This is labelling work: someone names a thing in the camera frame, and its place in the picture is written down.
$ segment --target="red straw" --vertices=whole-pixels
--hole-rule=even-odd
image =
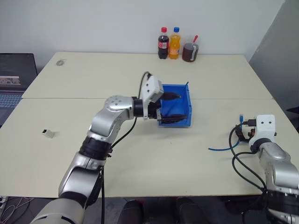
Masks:
[[[197,38],[198,38],[198,36],[196,35],[196,36],[194,37],[193,43],[196,42],[196,39],[197,39]]]

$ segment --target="black cable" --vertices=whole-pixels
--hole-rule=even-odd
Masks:
[[[145,75],[149,74],[148,71],[146,71],[143,75],[142,75],[142,78],[141,78],[141,81],[140,81],[140,85],[139,85],[139,92],[138,92],[138,98],[140,98],[140,93],[141,93],[141,87],[142,87],[142,81],[145,77]],[[130,134],[130,132],[133,130],[133,128],[135,127],[135,124],[136,124],[136,121],[137,121],[137,117],[135,118],[134,120],[134,123],[132,125],[132,127],[128,130],[127,133],[125,133],[123,136],[121,136],[112,146],[110,149],[113,149],[114,146],[116,146],[121,140],[123,140],[128,134]]]
[[[141,78],[141,81],[140,81],[140,85],[139,85],[139,92],[138,92],[138,98],[140,98],[140,93],[141,93],[141,87],[142,87],[142,82],[143,82],[143,79],[145,77],[145,75],[147,74],[150,74],[148,71],[146,71],[143,75],[142,75],[142,78]],[[133,128],[135,127],[135,124],[136,124],[136,121],[137,121],[137,117],[135,117],[135,120],[134,120],[134,123],[132,125],[132,127],[127,131],[127,133],[125,133],[123,136],[121,136],[111,147],[110,149],[113,149],[114,146],[116,146],[121,140],[123,140],[128,134],[130,134],[130,132],[133,130]],[[104,167],[102,169],[102,179],[103,179],[103,182],[102,182],[102,214],[101,214],[101,224],[104,224],[105,222],[105,190],[104,190]]]
[[[11,222],[10,224],[14,224],[14,223],[16,223],[25,213],[26,213],[26,211],[28,210],[28,208],[29,208],[29,205],[30,205],[30,202],[28,202],[28,204],[27,204],[27,207],[26,207],[26,209],[23,211],[23,213],[16,219],[16,220],[14,220],[13,222]]]
[[[257,187],[259,190],[262,191],[262,194],[261,194],[261,195],[260,195],[260,196],[259,196],[253,203],[252,203],[252,204],[250,204],[250,205],[248,206],[248,208],[247,208],[245,211],[242,212],[242,222],[243,222],[243,224],[246,224],[246,222],[245,222],[245,215],[246,215],[246,213],[247,213],[247,212],[248,212],[254,205],[258,204],[259,201],[263,198],[264,194],[267,192],[267,186],[266,186],[265,182],[263,181],[263,179],[262,179],[256,172],[254,172],[252,169],[250,169],[248,166],[246,166],[246,165],[239,159],[239,157],[238,157],[239,155],[242,155],[242,154],[256,154],[256,153],[254,153],[254,152],[240,152],[240,153],[237,153],[237,154],[236,154],[236,153],[234,152],[233,147],[232,147],[231,138],[232,138],[232,135],[233,135],[234,131],[235,131],[238,127],[240,127],[241,125],[246,125],[246,124],[247,124],[247,122],[242,122],[241,124],[236,125],[236,127],[234,127],[234,128],[232,129],[232,131],[230,132],[230,134],[229,134],[228,143],[229,143],[230,150],[231,150],[232,154],[234,155],[234,157],[233,157],[233,159],[232,159],[232,165],[233,165],[233,168],[234,168],[235,172],[236,172],[242,179],[244,179],[244,180],[247,181],[248,183],[252,184],[253,186]],[[249,172],[251,172],[254,176],[256,176],[256,177],[260,180],[260,182],[262,183],[263,187],[258,186],[256,183],[250,181],[250,180],[247,179],[245,176],[243,176],[243,175],[236,169],[236,167],[235,167],[235,160],[238,160],[238,162],[239,162],[241,165],[243,165]]]
[[[229,134],[229,138],[228,138],[229,147],[230,147],[230,150],[231,150],[232,154],[234,155],[234,157],[233,157],[233,161],[235,161],[235,159],[237,159],[238,162],[241,163],[241,165],[243,165],[249,172],[251,172],[254,176],[256,176],[256,177],[260,180],[260,182],[263,184],[263,188],[259,187],[257,184],[253,183],[252,181],[248,180],[246,177],[244,177],[243,175],[241,175],[240,172],[238,172],[238,171],[236,170],[236,168],[234,167],[234,163],[233,163],[233,167],[234,167],[234,170],[236,171],[236,173],[237,173],[241,178],[243,178],[244,180],[246,180],[246,181],[249,182],[250,184],[252,184],[252,185],[254,185],[255,187],[257,187],[258,189],[260,189],[262,192],[264,192],[264,191],[267,189],[267,187],[266,187],[266,184],[265,184],[265,182],[263,181],[263,179],[262,179],[256,172],[254,172],[252,169],[250,169],[248,166],[246,166],[246,165],[245,165],[245,164],[244,164],[244,163],[243,163],[243,162],[236,156],[236,154],[235,154],[235,152],[234,152],[234,149],[233,149],[233,146],[232,146],[232,135],[233,135],[234,131],[235,131],[236,128],[238,128],[239,126],[241,126],[241,125],[245,125],[245,124],[247,124],[247,122],[242,122],[241,124],[236,125],[236,126],[232,129],[232,131],[231,131],[230,134]]]
[[[102,215],[101,215],[101,224],[104,224],[105,222],[105,186],[104,186],[104,167],[102,169]]]
[[[246,222],[245,222],[245,215],[246,215],[246,212],[247,212],[247,211],[245,211],[245,212],[242,213],[242,223],[243,223],[243,224],[246,224]]]
[[[260,189],[261,191],[263,191],[263,188],[261,188],[260,186],[258,186],[256,183],[250,181],[249,179],[247,179],[245,176],[243,176],[238,170],[237,168],[235,167],[235,159],[238,158],[239,155],[242,155],[242,154],[255,154],[255,153],[252,153],[252,152],[241,152],[241,153],[238,153],[236,154],[233,159],[232,159],[232,165],[233,165],[233,168],[235,170],[235,172],[241,177],[243,178],[244,180],[246,180],[248,183],[252,184],[253,186],[257,187],[258,189]]]

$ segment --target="laptop keyboard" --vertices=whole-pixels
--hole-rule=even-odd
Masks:
[[[0,107],[15,108],[21,99],[22,99],[21,94],[20,95],[0,94]]]

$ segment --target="blue cable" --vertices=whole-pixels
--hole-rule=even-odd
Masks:
[[[233,148],[236,147],[238,144],[239,144],[239,141],[237,141],[237,143],[233,146]],[[212,150],[212,151],[227,151],[227,150],[230,150],[230,148],[222,148],[222,149],[208,148],[208,149]]]
[[[239,120],[240,120],[240,123],[243,122],[243,114],[240,114],[240,117],[239,117]],[[216,149],[216,148],[208,148],[209,150],[212,150],[212,151],[227,151],[227,150],[230,150],[230,148],[222,148],[222,149]]]

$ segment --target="table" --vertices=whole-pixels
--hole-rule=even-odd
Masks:
[[[0,129],[0,155],[5,158],[0,163],[1,194],[57,197],[59,183],[103,104],[103,99],[22,99]],[[276,141],[299,167],[299,135],[273,99],[193,99],[192,106],[190,128],[162,128],[155,120],[138,119],[105,165],[107,197],[260,193],[233,171],[230,151],[207,149],[228,146],[240,113],[245,119],[274,114]],[[118,137],[131,124],[126,121]],[[42,136],[44,128],[56,132],[53,139]],[[264,177],[256,156],[244,156],[243,161]]]
[[[57,66],[57,61],[64,64]],[[58,52],[23,98],[108,98],[136,96],[142,74],[164,84],[189,81],[191,99],[271,99],[242,55],[199,55],[194,63],[160,60],[156,54]]]

